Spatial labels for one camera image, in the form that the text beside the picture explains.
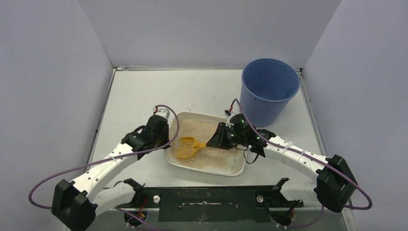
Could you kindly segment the white litter box tray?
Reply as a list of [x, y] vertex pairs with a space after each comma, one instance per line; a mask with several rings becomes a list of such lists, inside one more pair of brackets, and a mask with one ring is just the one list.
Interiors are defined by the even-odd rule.
[[171, 147], [165, 150], [168, 163], [181, 168], [229, 177], [237, 176], [243, 171], [245, 159], [242, 149], [202, 148], [191, 158], [178, 159], [176, 151], [182, 137], [194, 137], [199, 142], [208, 142], [214, 135], [218, 123], [227, 121], [225, 118], [192, 112], [178, 113], [178, 118], [180, 121], [178, 136], [171, 143]]

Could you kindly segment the yellow litter scoop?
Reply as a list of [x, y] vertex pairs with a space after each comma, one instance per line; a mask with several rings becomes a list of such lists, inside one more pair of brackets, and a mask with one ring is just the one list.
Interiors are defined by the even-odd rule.
[[198, 150], [207, 147], [205, 142], [199, 142], [194, 137], [182, 137], [176, 151], [177, 159], [188, 159], [193, 157]]

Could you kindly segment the blue plastic bucket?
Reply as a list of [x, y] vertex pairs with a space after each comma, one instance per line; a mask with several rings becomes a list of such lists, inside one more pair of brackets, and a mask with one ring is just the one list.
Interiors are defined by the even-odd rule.
[[255, 127], [268, 127], [300, 88], [296, 71], [270, 58], [251, 61], [242, 70], [241, 108]]

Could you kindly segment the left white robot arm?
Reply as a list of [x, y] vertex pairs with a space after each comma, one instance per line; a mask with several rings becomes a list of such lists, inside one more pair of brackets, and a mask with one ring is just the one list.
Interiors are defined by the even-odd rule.
[[145, 126], [128, 133], [100, 163], [71, 181], [61, 180], [54, 189], [51, 212], [72, 231], [84, 231], [101, 213], [132, 201], [136, 183], [127, 179], [103, 188], [145, 154], [169, 147], [169, 111], [154, 113]]

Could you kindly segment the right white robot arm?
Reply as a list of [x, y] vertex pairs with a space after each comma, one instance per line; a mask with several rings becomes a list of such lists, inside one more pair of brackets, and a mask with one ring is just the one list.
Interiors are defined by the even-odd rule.
[[229, 150], [236, 146], [277, 160], [301, 172], [308, 181], [285, 179], [276, 185], [277, 195], [287, 201], [320, 202], [326, 209], [340, 213], [356, 190], [357, 181], [345, 159], [326, 157], [300, 149], [266, 129], [251, 128], [243, 114], [220, 122], [207, 147]]

